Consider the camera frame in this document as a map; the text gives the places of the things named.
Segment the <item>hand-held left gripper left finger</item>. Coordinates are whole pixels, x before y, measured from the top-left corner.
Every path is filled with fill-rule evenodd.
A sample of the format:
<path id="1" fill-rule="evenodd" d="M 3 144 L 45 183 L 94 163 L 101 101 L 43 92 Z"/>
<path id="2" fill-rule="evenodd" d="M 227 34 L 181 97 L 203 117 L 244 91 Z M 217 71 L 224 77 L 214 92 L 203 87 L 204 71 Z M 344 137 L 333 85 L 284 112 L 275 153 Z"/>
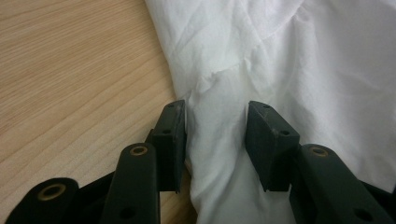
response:
<path id="1" fill-rule="evenodd" d="M 185 101 L 166 105 L 146 141 L 156 149 L 159 191 L 180 192 L 186 155 Z"/>

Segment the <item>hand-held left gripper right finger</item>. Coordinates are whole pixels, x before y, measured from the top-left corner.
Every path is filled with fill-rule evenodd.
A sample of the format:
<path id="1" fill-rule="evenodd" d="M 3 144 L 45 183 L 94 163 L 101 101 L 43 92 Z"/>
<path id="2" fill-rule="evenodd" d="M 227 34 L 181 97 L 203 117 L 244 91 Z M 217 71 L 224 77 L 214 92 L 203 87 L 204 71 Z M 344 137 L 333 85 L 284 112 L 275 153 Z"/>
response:
<path id="1" fill-rule="evenodd" d="M 300 135 L 269 105 L 250 101 L 245 145 L 264 191 L 288 191 Z"/>

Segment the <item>white tiered skirt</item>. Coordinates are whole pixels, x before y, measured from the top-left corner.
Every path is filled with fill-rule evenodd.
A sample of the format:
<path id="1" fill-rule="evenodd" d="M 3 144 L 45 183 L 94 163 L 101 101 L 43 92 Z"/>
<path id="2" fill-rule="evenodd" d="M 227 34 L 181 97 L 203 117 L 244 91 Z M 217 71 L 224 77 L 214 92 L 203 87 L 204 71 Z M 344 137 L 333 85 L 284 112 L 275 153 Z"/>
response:
<path id="1" fill-rule="evenodd" d="M 396 187 L 396 0 L 146 0 L 186 103 L 197 224 L 292 224 L 245 149 L 247 106 L 272 106 L 360 180 Z"/>

